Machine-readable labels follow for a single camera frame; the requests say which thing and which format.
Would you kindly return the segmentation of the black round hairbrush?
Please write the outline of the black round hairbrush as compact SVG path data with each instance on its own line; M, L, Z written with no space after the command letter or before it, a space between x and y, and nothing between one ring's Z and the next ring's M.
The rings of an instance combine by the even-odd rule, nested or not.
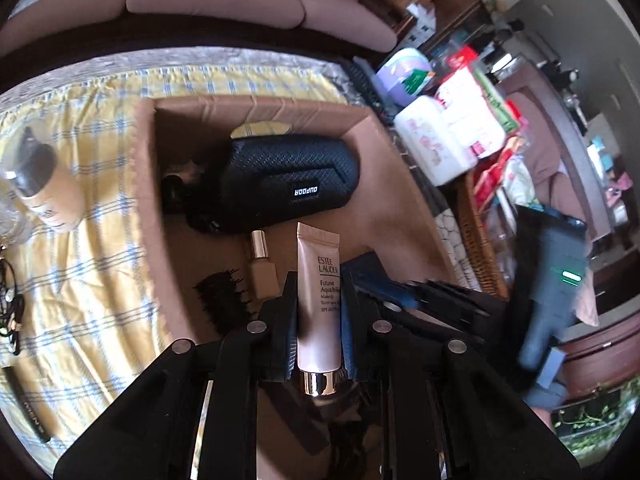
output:
M236 269L216 272L194 286L204 312L221 337L239 330L252 319L250 303L244 299L243 280L236 272Z

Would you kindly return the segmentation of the beige Estee Lauder tube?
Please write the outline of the beige Estee Lauder tube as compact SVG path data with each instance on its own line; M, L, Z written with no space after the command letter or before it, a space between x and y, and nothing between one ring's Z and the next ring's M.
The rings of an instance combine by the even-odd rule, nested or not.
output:
M297 368L307 396L332 396L342 366L340 237L297 225Z

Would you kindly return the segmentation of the black cylindrical tube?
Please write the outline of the black cylindrical tube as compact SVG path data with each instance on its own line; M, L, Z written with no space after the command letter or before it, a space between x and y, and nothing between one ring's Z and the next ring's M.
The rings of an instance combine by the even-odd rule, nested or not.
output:
M49 431L44 428L36 410L27 399L26 392L22 387L14 368L12 366L3 367L2 373L6 378L6 382L8 383L11 392L17 400L17 404L27 420L29 427L32 428L32 431L42 443L49 443L51 440Z

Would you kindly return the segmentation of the wicker basket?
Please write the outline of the wicker basket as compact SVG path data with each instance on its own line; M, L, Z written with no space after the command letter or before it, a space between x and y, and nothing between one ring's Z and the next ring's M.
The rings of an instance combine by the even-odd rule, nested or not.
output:
M474 170L471 169L454 181L457 191L456 216L463 244L482 291L507 300L508 286L499 271L496 253L475 207L473 177Z

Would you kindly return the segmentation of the small beige foundation bottle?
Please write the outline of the small beige foundation bottle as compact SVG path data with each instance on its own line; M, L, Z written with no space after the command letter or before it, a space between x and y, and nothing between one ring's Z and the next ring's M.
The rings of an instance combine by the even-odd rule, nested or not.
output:
M280 296L277 268L269 258L266 234L262 230L250 233L250 277L257 300L268 300Z

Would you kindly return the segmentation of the black zip pouch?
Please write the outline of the black zip pouch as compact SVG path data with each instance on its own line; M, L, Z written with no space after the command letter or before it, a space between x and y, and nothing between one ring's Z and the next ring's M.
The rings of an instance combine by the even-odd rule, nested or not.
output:
M200 166L186 220L204 233L248 233L341 208L360 178L358 155L320 134L220 142Z

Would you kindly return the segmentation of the yellow plaid tablecloth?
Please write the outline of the yellow plaid tablecloth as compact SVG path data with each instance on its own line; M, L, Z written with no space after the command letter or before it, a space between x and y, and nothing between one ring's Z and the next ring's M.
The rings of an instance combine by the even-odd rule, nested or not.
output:
M1 390L1 411L45 471L170 341L134 203L138 104L215 93L343 101L328 77L306 68L216 65L132 70L2 99L2 131L42 122L86 204L72 232L36 223L28 242L8 253L25 314L21 352L3 351L1 362L16 371L50 442L37 438L9 387Z

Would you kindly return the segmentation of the cardboard box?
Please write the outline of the cardboard box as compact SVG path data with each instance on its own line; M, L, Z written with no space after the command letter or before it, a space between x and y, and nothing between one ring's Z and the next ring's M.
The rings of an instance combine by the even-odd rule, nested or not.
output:
M279 276L295 268L306 223L337 234L343 260L374 252L393 280L456 280L426 198L367 107L145 99L132 170L155 296L177 338L214 339L195 286L221 271L247 276L256 230Z

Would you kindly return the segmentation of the beige bottle with black cap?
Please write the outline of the beige bottle with black cap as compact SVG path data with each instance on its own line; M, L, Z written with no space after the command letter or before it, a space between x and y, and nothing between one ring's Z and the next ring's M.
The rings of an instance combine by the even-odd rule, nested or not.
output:
M42 122L26 122L11 131L1 154L1 174L54 232L73 231L84 218L84 193Z

